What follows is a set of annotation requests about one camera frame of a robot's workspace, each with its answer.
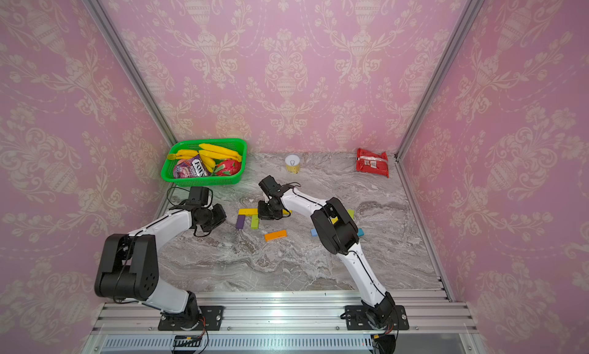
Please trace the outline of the yellow paper cup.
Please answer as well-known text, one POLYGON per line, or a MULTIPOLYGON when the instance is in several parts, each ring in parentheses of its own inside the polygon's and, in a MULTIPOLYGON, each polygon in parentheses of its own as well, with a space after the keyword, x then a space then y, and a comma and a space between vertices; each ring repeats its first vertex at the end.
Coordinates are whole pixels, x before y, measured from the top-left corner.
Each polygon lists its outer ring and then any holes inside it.
POLYGON ((285 166, 289 173, 298 174, 301 168, 301 159, 296 154, 290 154, 285 158, 285 166))

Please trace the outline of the orange block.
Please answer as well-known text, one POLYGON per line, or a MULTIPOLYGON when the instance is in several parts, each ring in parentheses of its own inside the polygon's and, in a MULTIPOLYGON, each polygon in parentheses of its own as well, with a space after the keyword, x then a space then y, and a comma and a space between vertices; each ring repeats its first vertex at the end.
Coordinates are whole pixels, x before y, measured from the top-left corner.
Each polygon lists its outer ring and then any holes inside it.
POLYGON ((266 242, 281 239, 284 237, 288 237, 288 233, 286 230, 271 232, 264 236, 266 242))

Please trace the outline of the purple block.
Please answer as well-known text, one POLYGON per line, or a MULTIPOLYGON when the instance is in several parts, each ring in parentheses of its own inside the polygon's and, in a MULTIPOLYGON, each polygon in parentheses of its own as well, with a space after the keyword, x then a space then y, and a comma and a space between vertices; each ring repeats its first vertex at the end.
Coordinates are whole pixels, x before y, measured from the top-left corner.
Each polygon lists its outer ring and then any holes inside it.
POLYGON ((244 229, 245 219, 246 219, 246 216, 245 215, 239 214, 239 216, 237 217, 237 220, 236 220, 236 229, 237 230, 243 230, 244 229))

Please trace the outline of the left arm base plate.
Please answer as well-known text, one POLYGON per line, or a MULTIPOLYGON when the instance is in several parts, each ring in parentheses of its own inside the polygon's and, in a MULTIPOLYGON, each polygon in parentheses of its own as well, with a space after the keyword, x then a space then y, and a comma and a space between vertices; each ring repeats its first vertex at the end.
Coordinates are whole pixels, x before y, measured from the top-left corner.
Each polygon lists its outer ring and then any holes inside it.
POLYGON ((159 331, 220 331, 224 306, 200 306, 199 318, 181 318, 179 314, 162 313, 159 331))

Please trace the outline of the red dragon fruit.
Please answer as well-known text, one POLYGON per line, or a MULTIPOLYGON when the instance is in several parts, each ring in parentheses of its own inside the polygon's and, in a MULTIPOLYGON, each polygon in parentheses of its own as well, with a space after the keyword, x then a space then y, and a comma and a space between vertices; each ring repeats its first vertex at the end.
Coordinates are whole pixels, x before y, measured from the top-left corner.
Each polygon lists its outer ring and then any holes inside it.
POLYGON ((224 160, 213 170, 213 174, 219 177, 228 177, 238 174, 242 169, 242 163, 238 160, 227 159, 224 160))

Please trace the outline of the purple snack packet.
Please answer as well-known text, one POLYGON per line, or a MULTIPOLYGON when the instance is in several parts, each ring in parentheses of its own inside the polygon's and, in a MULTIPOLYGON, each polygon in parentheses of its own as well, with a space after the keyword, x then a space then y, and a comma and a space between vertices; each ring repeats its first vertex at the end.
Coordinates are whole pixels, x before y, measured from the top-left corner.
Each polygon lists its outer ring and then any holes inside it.
POLYGON ((209 177, 210 175, 211 171, 199 155, 178 160, 173 169, 173 177, 176 179, 209 177))

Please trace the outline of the long yellow block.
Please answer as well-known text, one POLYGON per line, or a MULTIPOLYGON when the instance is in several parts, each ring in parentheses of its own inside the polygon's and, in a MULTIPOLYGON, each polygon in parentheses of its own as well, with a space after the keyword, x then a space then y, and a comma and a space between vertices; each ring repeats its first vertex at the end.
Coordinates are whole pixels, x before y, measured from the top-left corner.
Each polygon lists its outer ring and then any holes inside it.
POLYGON ((253 217, 253 216, 257 216, 259 214, 258 209, 257 208, 243 208, 243 209, 239 209, 239 216, 245 216, 245 217, 253 217))

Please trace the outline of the aluminium rail frame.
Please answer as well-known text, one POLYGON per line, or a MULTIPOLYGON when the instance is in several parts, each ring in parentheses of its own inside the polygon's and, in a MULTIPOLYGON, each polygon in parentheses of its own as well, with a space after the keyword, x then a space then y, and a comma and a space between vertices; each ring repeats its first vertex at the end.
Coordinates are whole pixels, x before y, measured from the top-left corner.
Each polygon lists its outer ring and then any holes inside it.
POLYGON ((199 294, 199 306, 224 306, 220 331, 159 331, 160 313, 108 303, 90 331, 85 353, 482 353, 465 303, 442 289, 395 290, 406 331, 349 331, 340 315, 360 306, 354 291, 199 294))

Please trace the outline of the red snack bag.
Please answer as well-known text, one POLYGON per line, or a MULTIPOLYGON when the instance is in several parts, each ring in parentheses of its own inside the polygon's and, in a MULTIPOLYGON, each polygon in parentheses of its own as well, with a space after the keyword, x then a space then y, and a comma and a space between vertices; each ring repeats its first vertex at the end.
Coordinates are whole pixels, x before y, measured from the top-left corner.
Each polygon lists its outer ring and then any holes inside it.
POLYGON ((356 171, 389 177, 387 153, 377 154, 362 148, 357 149, 356 171))

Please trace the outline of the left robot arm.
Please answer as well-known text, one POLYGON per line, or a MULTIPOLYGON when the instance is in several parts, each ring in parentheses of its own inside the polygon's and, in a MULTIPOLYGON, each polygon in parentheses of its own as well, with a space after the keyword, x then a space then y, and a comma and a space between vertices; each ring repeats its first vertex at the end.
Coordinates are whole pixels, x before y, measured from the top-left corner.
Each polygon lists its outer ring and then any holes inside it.
POLYGON ((118 303, 134 300, 158 309, 166 321, 188 330, 205 323, 196 295, 160 277, 158 251, 176 236, 201 229, 208 234, 226 220, 222 205, 181 204, 147 226, 112 234, 104 242, 94 292, 118 303))

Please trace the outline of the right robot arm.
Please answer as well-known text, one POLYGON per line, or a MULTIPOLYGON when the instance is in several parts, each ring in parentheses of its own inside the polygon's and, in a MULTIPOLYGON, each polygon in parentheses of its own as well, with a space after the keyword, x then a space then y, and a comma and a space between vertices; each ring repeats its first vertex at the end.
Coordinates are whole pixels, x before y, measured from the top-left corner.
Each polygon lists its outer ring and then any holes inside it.
POLYGON ((258 205, 259 217, 279 220, 284 213, 309 217, 323 247, 345 265, 360 293, 360 301, 374 329, 397 329, 402 313, 378 280, 360 245, 359 228, 339 199, 322 200, 304 194, 293 184, 276 184, 272 177, 259 183, 266 199, 258 205))

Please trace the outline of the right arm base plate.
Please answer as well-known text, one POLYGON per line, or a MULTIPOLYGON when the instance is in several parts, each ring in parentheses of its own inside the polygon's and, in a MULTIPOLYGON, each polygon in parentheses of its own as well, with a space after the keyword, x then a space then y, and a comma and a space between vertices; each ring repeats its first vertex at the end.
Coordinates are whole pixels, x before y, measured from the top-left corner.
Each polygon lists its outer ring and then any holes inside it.
POLYGON ((406 310, 403 306, 396 306, 394 312, 387 319, 382 328, 377 328, 370 322, 366 306, 345 306, 345 311, 340 318, 345 321, 349 331, 376 330, 382 332, 406 331, 410 329, 406 310))

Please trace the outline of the lime green block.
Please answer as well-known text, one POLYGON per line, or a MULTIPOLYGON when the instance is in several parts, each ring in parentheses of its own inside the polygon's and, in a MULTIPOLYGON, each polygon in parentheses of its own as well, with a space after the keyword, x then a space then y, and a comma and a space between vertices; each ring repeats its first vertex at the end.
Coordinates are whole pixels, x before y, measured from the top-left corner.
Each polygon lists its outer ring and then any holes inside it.
POLYGON ((257 230, 259 228, 259 217, 257 215, 252 216, 250 228, 253 230, 257 230))

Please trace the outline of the yellow banana bunch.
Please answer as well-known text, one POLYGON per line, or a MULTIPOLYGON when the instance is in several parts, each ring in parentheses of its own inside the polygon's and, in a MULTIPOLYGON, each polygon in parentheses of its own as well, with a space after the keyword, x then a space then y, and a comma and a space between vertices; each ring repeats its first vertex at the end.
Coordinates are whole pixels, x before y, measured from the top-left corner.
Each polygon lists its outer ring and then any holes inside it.
POLYGON ((216 171, 216 168, 218 168, 224 161, 233 161, 237 164, 241 164, 243 160, 243 157, 237 151, 207 143, 196 145, 194 148, 174 150, 167 155, 167 160, 190 160, 194 157, 199 157, 199 160, 202 162, 205 169, 211 174, 216 171))

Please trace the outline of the green plastic basket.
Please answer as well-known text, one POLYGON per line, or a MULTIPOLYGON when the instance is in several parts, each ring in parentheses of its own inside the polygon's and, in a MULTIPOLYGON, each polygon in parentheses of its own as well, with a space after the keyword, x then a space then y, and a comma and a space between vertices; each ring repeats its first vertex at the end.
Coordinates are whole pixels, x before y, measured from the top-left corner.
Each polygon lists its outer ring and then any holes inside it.
POLYGON ((210 186, 222 186, 222 185, 236 185, 242 180, 242 176, 245 172, 245 164, 247 162, 248 157, 248 143, 240 138, 213 138, 213 139, 199 139, 199 140, 189 140, 184 142, 179 142, 169 150, 167 159, 164 162, 164 166, 161 170, 161 177, 163 180, 174 183, 179 187, 192 187, 192 186, 201 186, 201 187, 210 187, 210 186), (191 151, 202 151, 202 145, 215 145, 217 147, 222 147, 227 150, 232 150, 237 152, 241 158, 241 166, 239 170, 232 175, 216 175, 210 174, 209 176, 205 177, 186 177, 186 178, 179 178, 174 177, 174 169, 178 163, 178 160, 170 159, 172 154, 177 154, 182 150, 191 150, 191 151))

